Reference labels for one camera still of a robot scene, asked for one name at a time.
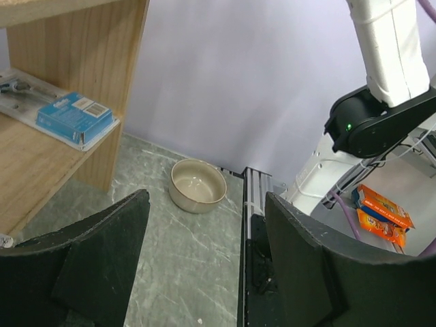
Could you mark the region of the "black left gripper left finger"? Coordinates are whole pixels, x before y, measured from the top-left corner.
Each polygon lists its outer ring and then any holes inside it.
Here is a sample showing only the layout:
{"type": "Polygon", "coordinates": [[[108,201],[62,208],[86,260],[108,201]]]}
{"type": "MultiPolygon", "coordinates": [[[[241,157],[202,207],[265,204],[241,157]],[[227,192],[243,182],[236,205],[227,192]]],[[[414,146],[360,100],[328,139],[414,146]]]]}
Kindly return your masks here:
{"type": "Polygon", "coordinates": [[[122,326],[149,219],[139,189],[56,232],[1,250],[1,325],[59,326],[75,311],[122,326]]]}

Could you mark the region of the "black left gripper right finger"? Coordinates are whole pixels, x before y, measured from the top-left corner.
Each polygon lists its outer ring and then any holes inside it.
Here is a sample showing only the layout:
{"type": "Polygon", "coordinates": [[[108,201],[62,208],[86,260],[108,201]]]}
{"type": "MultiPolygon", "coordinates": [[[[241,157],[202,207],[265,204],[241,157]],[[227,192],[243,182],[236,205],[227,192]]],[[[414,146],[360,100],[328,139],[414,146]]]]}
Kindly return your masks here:
{"type": "Polygon", "coordinates": [[[353,239],[266,194],[266,229],[287,326],[434,326],[435,257],[353,239]]]}

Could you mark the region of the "blue razor blister pack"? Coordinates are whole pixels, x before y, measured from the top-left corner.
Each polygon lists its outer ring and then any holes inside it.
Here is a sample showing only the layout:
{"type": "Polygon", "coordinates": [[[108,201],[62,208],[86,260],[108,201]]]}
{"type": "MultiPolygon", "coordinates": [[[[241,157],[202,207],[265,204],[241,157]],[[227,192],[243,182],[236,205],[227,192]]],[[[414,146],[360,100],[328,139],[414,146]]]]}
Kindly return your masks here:
{"type": "Polygon", "coordinates": [[[119,124],[108,107],[13,68],[1,72],[1,113],[82,152],[119,124]]]}

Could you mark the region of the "wooden two-tier shelf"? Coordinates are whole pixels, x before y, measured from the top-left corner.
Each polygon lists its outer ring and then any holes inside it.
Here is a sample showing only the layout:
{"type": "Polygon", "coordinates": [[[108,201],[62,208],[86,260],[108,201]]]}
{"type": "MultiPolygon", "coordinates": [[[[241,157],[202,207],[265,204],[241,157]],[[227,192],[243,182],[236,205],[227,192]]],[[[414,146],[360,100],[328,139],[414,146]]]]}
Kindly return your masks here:
{"type": "MultiPolygon", "coordinates": [[[[2,1],[10,65],[111,108],[124,121],[147,0],[2,1]]],[[[108,191],[123,125],[87,152],[1,117],[1,232],[23,229],[70,179],[108,191]]]]}

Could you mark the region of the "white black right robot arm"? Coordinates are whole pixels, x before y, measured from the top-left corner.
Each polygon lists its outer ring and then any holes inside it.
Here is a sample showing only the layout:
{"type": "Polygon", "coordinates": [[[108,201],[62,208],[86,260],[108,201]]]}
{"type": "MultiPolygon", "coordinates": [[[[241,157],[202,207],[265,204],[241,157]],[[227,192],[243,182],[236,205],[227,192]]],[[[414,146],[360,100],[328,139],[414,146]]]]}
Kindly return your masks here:
{"type": "Polygon", "coordinates": [[[284,193],[305,214],[353,187],[435,113],[415,1],[349,1],[367,83],[339,98],[316,150],[284,193]]]}

